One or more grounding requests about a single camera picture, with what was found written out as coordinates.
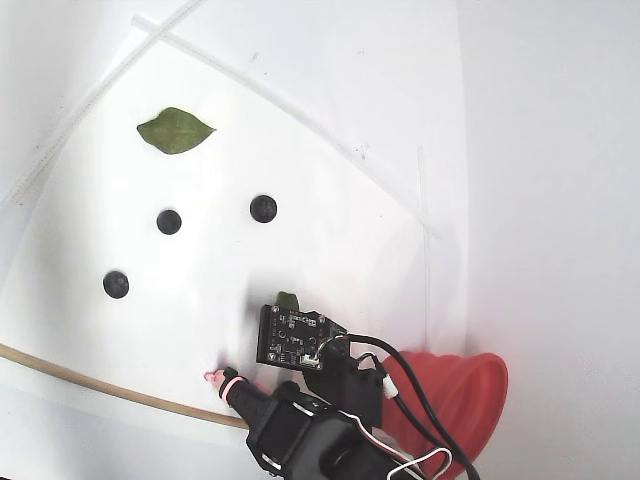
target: white wall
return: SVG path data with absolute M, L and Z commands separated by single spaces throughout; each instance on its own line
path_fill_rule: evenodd
M 468 349 L 510 371 L 483 478 L 637 478 L 640 2 L 459 6 Z

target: green leaf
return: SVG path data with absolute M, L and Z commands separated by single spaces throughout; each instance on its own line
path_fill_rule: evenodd
M 296 312 L 300 311 L 298 297 L 296 297 L 295 293 L 278 292 L 274 305 L 277 305 L 280 308 L 286 308 L 287 310 L 295 310 Z
M 138 133 L 144 141 L 167 155 L 197 147 L 215 130 L 174 107 L 166 108 L 153 120 L 138 125 Z

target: black circuit board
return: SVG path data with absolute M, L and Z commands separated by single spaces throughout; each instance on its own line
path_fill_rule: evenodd
M 292 370 L 322 370 L 316 358 L 323 341 L 347 330 L 318 312 L 265 305 L 260 312 L 256 361 Z

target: black circular dot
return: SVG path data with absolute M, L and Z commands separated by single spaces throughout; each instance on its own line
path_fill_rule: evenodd
M 164 210 L 160 212 L 156 219 L 156 225 L 162 233 L 165 235 L 173 235 L 182 226 L 182 218 L 178 212 L 174 210 Z
M 258 195 L 251 201 L 251 216 L 256 222 L 269 223 L 276 218 L 278 205 L 276 201 L 268 195 Z
M 122 298 L 129 293 L 129 279 L 122 272 L 107 273 L 102 280 L 102 286 L 111 298 Z

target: pink tip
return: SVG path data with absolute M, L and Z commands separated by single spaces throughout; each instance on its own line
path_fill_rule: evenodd
M 211 383 L 217 389 L 220 389 L 220 385 L 224 383 L 224 373 L 222 370 L 216 372 L 207 372 L 204 374 L 204 379 Z

